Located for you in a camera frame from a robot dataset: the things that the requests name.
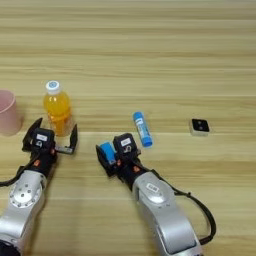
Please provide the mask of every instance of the orange juice bottle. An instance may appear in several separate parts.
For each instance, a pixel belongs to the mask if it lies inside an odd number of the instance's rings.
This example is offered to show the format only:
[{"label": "orange juice bottle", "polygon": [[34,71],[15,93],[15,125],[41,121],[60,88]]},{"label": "orange juice bottle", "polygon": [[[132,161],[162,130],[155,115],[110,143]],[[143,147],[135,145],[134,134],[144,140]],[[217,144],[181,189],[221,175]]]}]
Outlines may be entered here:
[{"label": "orange juice bottle", "polygon": [[57,136],[66,136],[72,129],[72,116],[68,95],[61,90],[58,81],[46,84],[44,108],[48,113],[51,128]]}]

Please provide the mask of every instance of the glue stick cap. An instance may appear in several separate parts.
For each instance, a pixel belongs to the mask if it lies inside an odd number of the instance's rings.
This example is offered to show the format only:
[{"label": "glue stick cap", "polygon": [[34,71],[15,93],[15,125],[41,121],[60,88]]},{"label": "glue stick cap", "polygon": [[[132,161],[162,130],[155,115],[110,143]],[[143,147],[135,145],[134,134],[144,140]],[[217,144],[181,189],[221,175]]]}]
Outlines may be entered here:
[{"label": "glue stick cap", "polygon": [[144,115],[142,114],[142,112],[135,112],[135,113],[133,114],[133,120],[134,120],[134,122],[135,122],[137,119],[139,119],[139,118],[144,118]]}]

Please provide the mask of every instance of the white bottle cap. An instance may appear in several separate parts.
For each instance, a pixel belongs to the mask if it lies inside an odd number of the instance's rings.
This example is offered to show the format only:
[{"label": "white bottle cap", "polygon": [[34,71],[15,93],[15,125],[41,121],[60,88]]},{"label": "white bottle cap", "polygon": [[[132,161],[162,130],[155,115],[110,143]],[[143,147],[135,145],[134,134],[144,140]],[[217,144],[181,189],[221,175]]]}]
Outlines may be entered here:
[{"label": "white bottle cap", "polygon": [[58,81],[49,81],[46,84],[46,89],[50,95],[56,95],[61,92],[60,83]]}]

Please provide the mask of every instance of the white sticker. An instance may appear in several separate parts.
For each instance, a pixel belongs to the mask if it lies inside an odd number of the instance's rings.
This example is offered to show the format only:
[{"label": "white sticker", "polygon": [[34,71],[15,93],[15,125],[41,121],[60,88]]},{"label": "white sticker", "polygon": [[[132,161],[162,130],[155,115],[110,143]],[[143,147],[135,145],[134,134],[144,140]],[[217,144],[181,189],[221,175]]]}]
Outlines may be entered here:
[{"label": "white sticker", "polygon": [[137,125],[143,124],[143,119],[142,119],[142,118],[138,118],[138,119],[136,120],[136,124],[137,124]]},{"label": "white sticker", "polygon": [[152,183],[148,183],[146,187],[147,189],[153,191],[154,193],[157,193],[159,191],[159,188],[153,185]]},{"label": "white sticker", "polygon": [[47,136],[44,136],[42,134],[37,134],[36,138],[38,140],[47,141]]},{"label": "white sticker", "polygon": [[131,144],[131,143],[132,143],[132,142],[131,142],[131,139],[130,139],[130,138],[127,138],[127,139],[121,141],[122,147],[124,147],[124,146],[126,146],[126,145],[128,145],[128,144]]}]

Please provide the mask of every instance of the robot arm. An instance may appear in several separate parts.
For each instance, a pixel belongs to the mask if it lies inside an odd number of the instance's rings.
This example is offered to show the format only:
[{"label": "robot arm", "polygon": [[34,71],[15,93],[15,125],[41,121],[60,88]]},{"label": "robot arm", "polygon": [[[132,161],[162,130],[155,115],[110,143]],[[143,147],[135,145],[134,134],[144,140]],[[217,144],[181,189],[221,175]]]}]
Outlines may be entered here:
[{"label": "robot arm", "polygon": [[36,216],[44,205],[44,190],[47,186],[57,152],[73,154],[77,144],[77,127],[70,137],[70,147],[59,147],[52,130],[40,128],[37,120],[23,140],[23,151],[31,152],[31,160],[20,167],[17,175],[1,186],[13,184],[8,206],[0,217],[0,255],[20,256],[32,233]]},{"label": "robot arm", "polygon": [[7,209],[0,218],[0,241],[13,245],[19,252],[32,232],[32,226],[44,204],[46,177],[26,170],[13,185]]},{"label": "robot arm", "polygon": [[153,231],[160,255],[202,255],[194,230],[168,184],[148,172],[135,180],[133,194]]},{"label": "robot arm", "polygon": [[[173,188],[154,170],[143,167],[138,159],[140,151],[131,134],[114,138],[116,152],[110,143],[96,146],[98,159],[109,177],[117,175],[132,191],[143,217],[153,231],[161,256],[202,256],[202,244],[209,242],[216,232],[215,220],[206,206]],[[175,195],[194,200],[207,213],[211,222],[211,235],[198,240],[190,222],[179,209]]]}]

